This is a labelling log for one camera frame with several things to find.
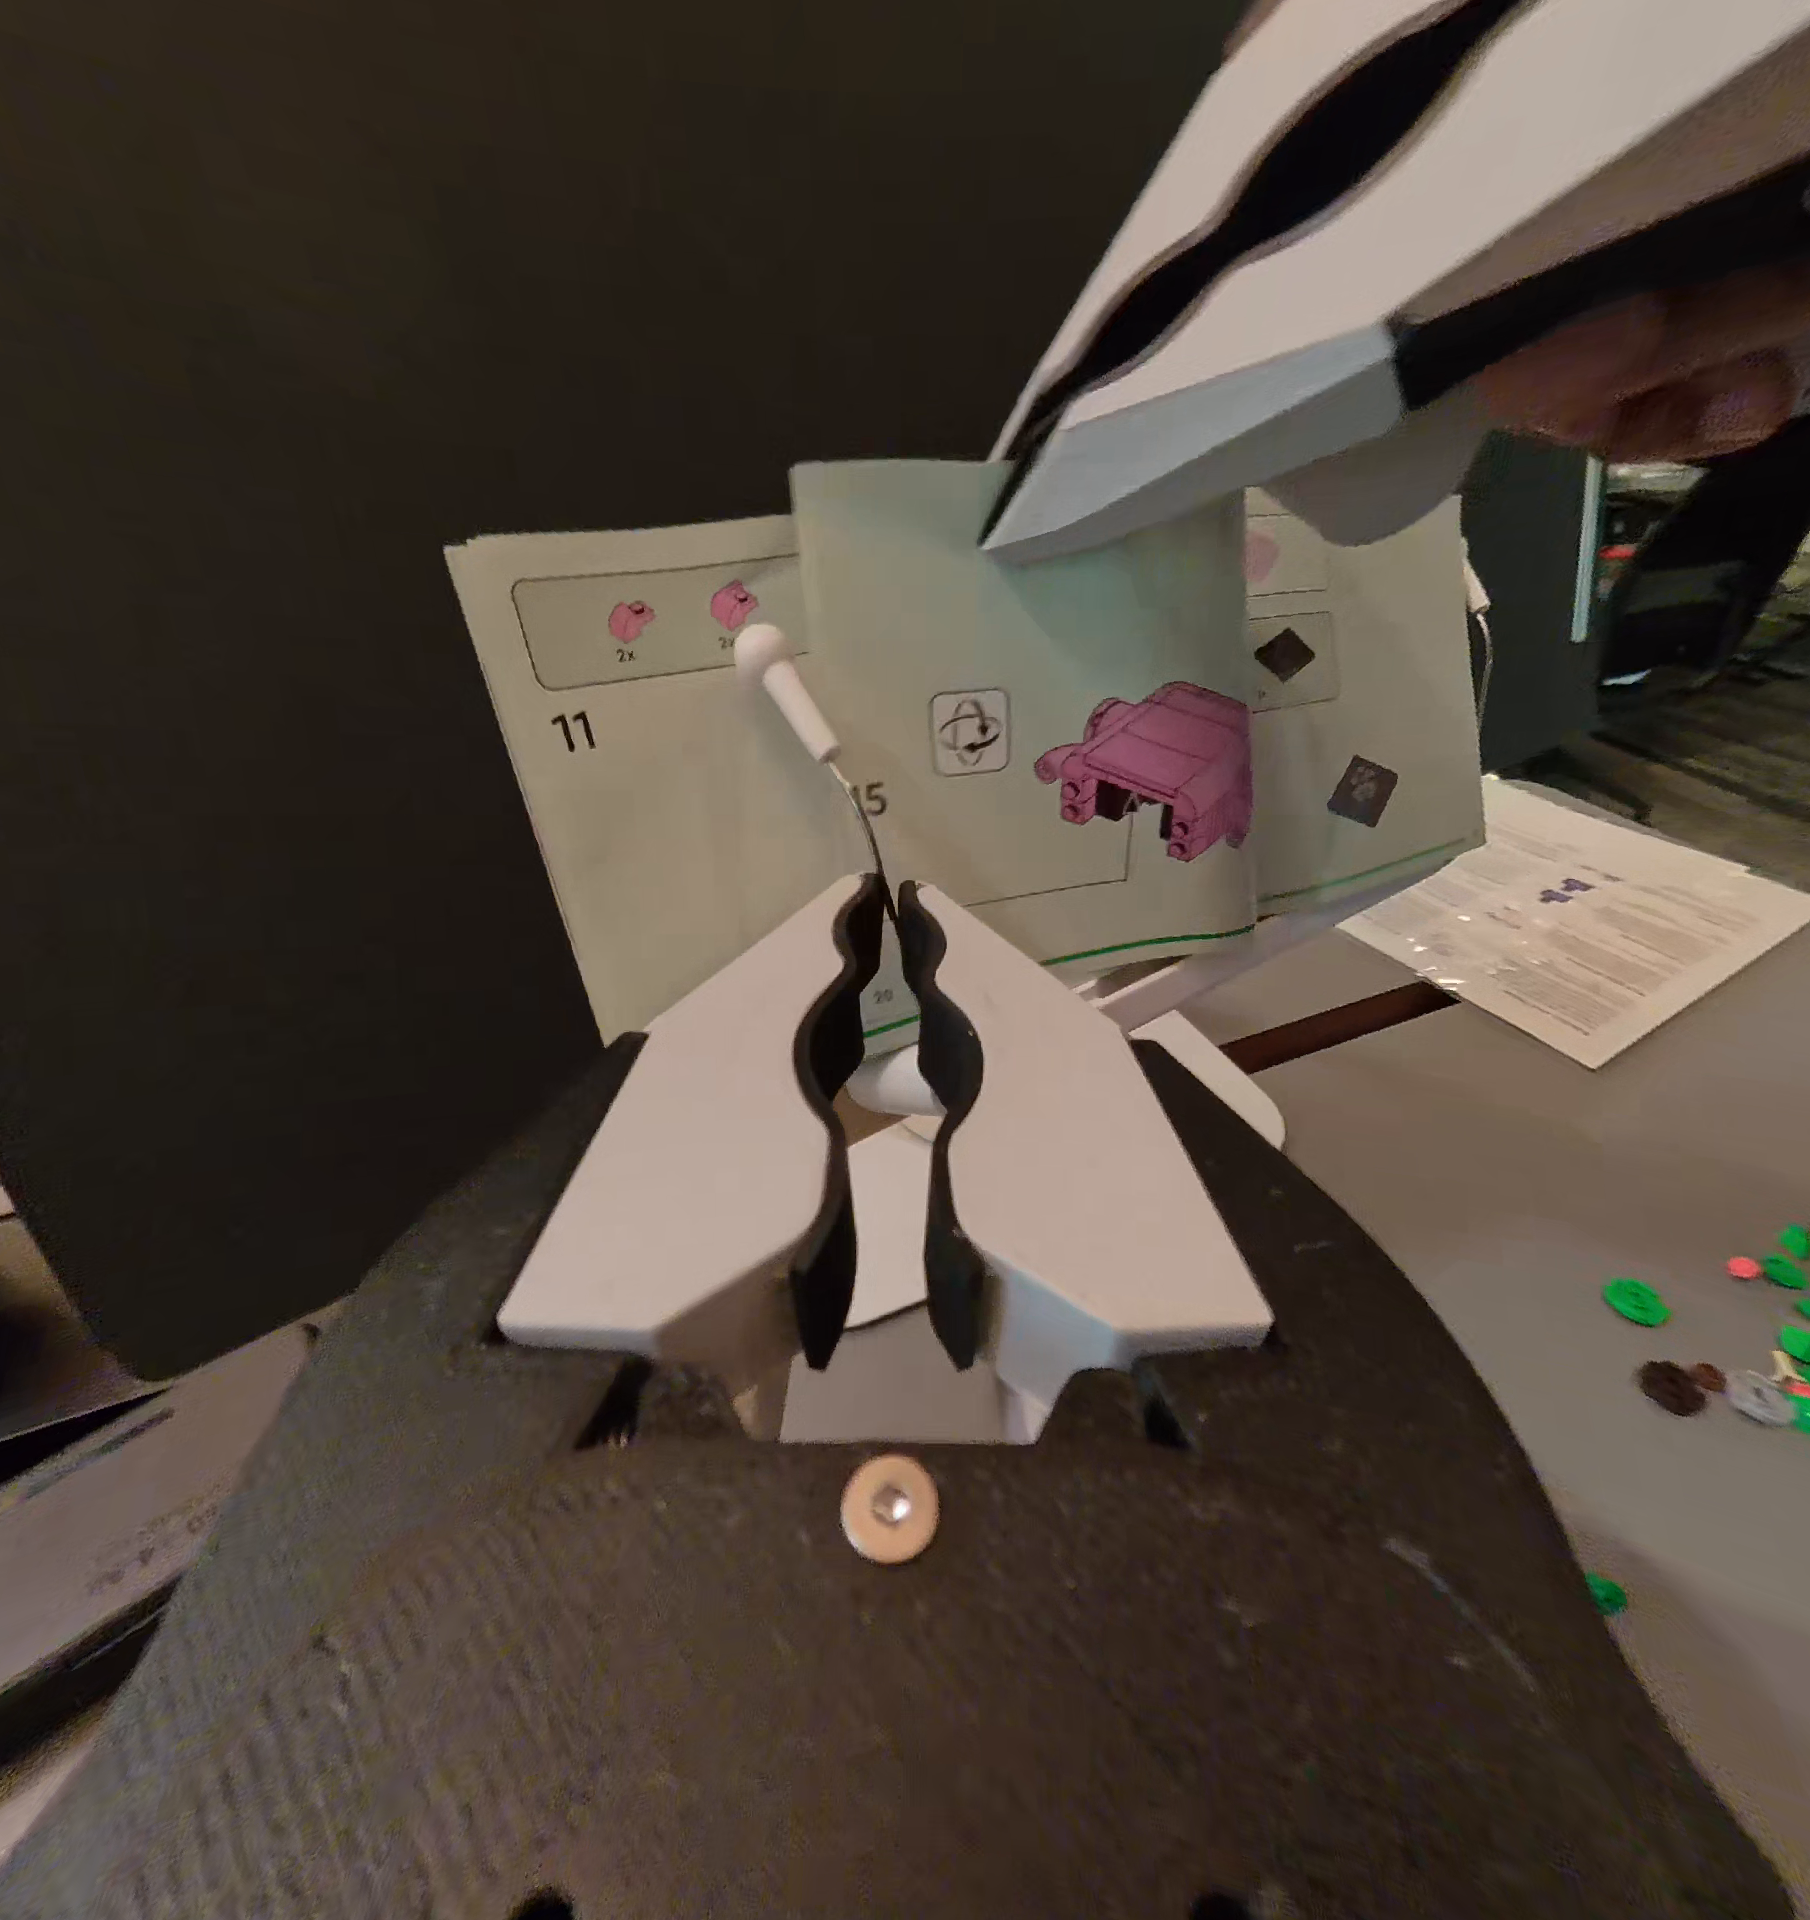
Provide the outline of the brick instruction booklet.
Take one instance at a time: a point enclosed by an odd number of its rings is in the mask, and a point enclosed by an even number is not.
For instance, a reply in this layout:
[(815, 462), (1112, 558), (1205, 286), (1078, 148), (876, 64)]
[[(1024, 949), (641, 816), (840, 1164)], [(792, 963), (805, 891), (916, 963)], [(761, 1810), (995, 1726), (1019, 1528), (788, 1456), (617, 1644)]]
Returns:
[(1232, 493), (1014, 567), (1003, 467), (805, 465), (792, 510), (446, 549), (606, 1035), (831, 881), (947, 891), (1078, 986), (1254, 964), (1484, 842), (1460, 508), (1338, 546)]

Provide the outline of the grey flat device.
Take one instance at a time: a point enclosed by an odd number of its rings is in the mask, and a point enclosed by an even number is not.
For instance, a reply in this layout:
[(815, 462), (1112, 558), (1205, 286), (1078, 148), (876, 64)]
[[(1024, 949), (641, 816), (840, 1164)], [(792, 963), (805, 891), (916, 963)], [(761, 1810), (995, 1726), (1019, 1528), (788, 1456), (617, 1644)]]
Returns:
[(0, 1488), (0, 1700), (167, 1597), (318, 1338), (295, 1323), (176, 1378)]

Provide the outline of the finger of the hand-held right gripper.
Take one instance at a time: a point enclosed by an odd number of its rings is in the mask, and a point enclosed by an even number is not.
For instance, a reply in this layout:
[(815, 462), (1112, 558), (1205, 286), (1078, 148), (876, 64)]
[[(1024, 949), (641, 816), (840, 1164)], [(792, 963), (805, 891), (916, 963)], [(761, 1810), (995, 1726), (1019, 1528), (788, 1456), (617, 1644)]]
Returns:
[(1367, 61), (1453, 10), (1453, 1), (1254, 4), (1037, 361), (992, 457), (1016, 457), (1044, 396), (1078, 365), (1132, 283), (1212, 230), (1307, 108)]
[(1810, 156), (1810, 1), (1456, 4), (1307, 108), (1143, 275), (981, 532), (1037, 563), (1394, 427), (1404, 322)]

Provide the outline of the printed paper sheet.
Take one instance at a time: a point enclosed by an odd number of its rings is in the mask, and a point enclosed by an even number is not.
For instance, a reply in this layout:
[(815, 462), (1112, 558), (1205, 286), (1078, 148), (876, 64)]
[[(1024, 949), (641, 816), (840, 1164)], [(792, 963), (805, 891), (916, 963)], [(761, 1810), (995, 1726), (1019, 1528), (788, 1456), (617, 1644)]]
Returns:
[(1489, 782), (1484, 845), (1341, 931), (1600, 1070), (1809, 925), (1793, 885)]

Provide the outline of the person's right hand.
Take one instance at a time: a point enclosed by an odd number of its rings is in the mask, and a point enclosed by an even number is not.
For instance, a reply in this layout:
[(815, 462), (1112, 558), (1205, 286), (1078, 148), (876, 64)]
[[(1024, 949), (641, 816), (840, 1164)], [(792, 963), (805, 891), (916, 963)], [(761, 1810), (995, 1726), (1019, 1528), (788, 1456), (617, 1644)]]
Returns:
[(1485, 417), (1609, 462), (1762, 443), (1810, 393), (1810, 256), (1613, 301), (1471, 383)]

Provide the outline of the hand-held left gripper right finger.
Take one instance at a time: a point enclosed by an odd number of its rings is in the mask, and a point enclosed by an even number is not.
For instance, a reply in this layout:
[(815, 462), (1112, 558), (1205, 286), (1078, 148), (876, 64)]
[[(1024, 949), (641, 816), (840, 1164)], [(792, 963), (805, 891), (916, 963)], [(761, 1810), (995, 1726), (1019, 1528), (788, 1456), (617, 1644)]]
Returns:
[(1274, 1325), (1146, 1068), (1105, 1010), (935, 885), (895, 894), (939, 1127), (922, 1264), (933, 1331), (1035, 1442), (1084, 1373), (1257, 1348)]

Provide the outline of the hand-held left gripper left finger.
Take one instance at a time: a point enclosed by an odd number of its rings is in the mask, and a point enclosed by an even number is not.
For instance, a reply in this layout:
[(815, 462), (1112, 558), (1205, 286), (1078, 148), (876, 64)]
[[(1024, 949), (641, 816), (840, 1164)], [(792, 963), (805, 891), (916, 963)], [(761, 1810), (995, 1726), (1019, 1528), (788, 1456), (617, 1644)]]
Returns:
[(499, 1333), (718, 1381), (778, 1442), (796, 1361), (839, 1350), (859, 1278), (836, 1100), (889, 891), (854, 873), (623, 1033), (602, 1119), (536, 1231)]

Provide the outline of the white book stand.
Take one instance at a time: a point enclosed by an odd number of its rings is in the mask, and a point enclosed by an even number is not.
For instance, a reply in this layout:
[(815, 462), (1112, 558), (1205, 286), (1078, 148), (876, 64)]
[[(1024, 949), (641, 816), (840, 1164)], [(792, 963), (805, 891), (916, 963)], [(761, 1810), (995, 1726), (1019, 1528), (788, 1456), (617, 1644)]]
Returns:
[[(1466, 659), (1473, 659), (1477, 645), (1484, 648), (1487, 665), (1468, 665), (1477, 691), (1473, 700), (1473, 749), (1477, 761), (1477, 729), (1484, 722), (1484, 693), (1494, 672), (1494, 640), (1489, 629), (1489, 594), (1477, 568), (1468, 558), (1468, 544), (1460, 541), (1456, 610), (1460, 612), (1460, 636), (1466, 640)], [(821, 719), (821, 710), (811, 691), (796, 675), (796, 644), (780, 628), (755, 618), (759, 612), (757, 596), (740, 580), (728, 580), (710, 602), (713, 618), (724, 634), (722, 650), (734, 665), (742, 683), (761, 687), (773, 695), (773, 706), (787, 717), (787, 723), (802, 744), (811, 750), (809, 737), (836, 737)], [(1277, 628), (1270, 645), (1292, 636), (1304, 624), (1301, 602), (1293, 596), (1280, 596), (1265, 610), (1273, 612)], [(1000, 773), (1011, 765), (1011, 702), (1006, 689), (965, 689), (939, 691), (933, 698), (933, 734), (935, 766), (947, 776)], [(944, 744), (947, 722), (958, 722), (955, 747)], [(1383, 875), (1379, 885), (1367, 891), (1356, 881), (1338, 883), (1333, 891), (1344, 890), (1328, 909), (1333, 920), (1348, 910), (1367, 910), (1374, 901), (1387, 898), (1394, 890), (1409, 885), (1435, 867), (1429, 860), (1442, 860), (1439, 854), (1416, 856), (1409, 865), (1400, 863)], [(1257, 952), (1249, 963), (1274, 959), (1280, 947), (1305, 938), (1309, 925), (1305, 918), (1282, 920), (1277, 931), (1257, 935)], [(1208, 956), (1187, 956), (1169, 963), (1159, 971), (1147, 968), (1147, 976), (1135, 986), (1100, 983), (1097, 980), (1081, 981), (1075, 989), (1105, 1012), (1142, 1012), (1146, 1001), (1154, 1001), (1157, 1015), (1135, 1025), (1132, 1037), (1157, 1042), (1166, 1052), (1191, 1070), (1200, 1082), (1216, 1096), (1225, 1098), (1230, 1111), (1254, 1123), (1254, 1130), (1269, 1144), (1282, 1147), (1284, 1126), (1277, 1105), (1256, 1086), (1249, 1071), (1232, 1060), (1216, 1045), (1208, 1042), (1194, 1021), (1181, 1010), (1188, 1001), (1210, 993), (1216, 980), (1200, 973), (1210, 968)], [(909, 1211), (908, 1203), (920, 1203), (928, 1194), (933, 1136), (937, 1116), (931, 1109), (931, 1095), (917, 1078), (917, 1052), (902, 1049), (867, 1057), (867, 1068), (859, 1070), (866, 1078), (854, 1083), (854, 1098), (881, 1111), (891, 1112), (893, 1105), (904, 1107), (904, 1118), (893, 1112), (893, 1122), (874, 1132), (864, 1144), (851, 1148), (851, 1183), (854, 1199), (879, 1203), (879, 1250), (867, 1255), (861, 1278), (855, 1281), (851, 1297), (849, 1325), (854, 1330), (876, 1328), (904, 1314), (917, 1312), (926, 1298), (926, 1281), (917, 1271), (917, 1256), (909, 1252), (902, 1233), (906, 1231)]]

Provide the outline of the black office chair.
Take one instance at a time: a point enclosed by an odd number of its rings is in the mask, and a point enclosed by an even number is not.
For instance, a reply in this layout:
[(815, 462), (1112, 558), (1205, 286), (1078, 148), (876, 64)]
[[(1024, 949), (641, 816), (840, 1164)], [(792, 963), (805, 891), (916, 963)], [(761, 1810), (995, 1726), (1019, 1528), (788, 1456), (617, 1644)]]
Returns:
[(1589, 636), (1595, 714), (1652, 710), (1810, 650), (1810, 493), (1773, 457), (1607, 470)]

